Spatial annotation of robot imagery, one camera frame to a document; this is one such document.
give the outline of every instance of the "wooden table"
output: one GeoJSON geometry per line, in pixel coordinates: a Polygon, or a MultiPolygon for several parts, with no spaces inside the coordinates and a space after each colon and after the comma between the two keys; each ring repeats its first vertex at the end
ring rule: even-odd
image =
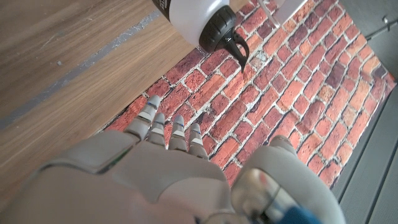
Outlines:
{"type": "Polygon", "coordinates": [[[156,14],[150,0],[4,0],[0,10],[3,208],[41,163],[101,129],[194,46],[162,16],[140,23],[156,14]]]}

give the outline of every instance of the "brick wallpaper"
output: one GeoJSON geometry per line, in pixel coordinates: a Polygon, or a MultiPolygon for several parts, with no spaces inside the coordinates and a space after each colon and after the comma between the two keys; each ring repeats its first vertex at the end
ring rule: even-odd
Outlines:
{"type": "Polygon", "coordinates": [[[230,183],[257,147],[283,134],[331,186],[394,87],[392,76],[338,1],[308,0],[279,29],[271,28],[256,0],[236,15],[237,31],[251,49],[244,73],[223,50],[195,49],[107,129],[123,130],[156,94],[167,118],[165,135],[176,114],[186,130],[197,122],[211,161],[230,183]]]}

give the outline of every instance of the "spray bottle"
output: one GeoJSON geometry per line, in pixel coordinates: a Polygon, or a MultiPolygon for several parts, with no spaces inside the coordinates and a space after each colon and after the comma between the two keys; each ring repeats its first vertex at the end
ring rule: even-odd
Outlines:
{"type": "Polygon", "coordinates": [[[227,50],[243,72],[249,46],[235,31],[236,16],[229,0],[152,0],[186,41],[200,45],[208,53],[227,50]],[[246,53],[244,56],[237,44],[246,53]]]}

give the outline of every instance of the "gray robot hand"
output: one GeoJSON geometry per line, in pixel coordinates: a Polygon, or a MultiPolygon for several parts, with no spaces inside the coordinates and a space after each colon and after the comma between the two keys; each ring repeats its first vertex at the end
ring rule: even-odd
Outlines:
{"type": "Polygon", "coordinates": [[[159,103],[150,98],[123,133],[99,133],[45,163],[0,223],[279,223],[295,207],[322,223],[345,222],[287,138],[257,149],[230,188],[208,160],[199,125],[187,146],[176,117],[166,150],[159,103]]]}

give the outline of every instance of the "black bottle cap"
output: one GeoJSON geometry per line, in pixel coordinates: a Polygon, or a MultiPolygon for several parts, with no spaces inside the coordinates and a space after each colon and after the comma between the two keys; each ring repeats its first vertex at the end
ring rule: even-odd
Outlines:
{"type": "Polygon", "coordinates": [[[199,44],[209,53],[226,49],[236,58],[243,72],[249,58],[249,46],[246,41],[235,32],[236,16],[230,6],[223,6],[216,11],[203,29],[199,44]],[[236,44],[242,45],[246,56],[243,56],[236,44]]]}

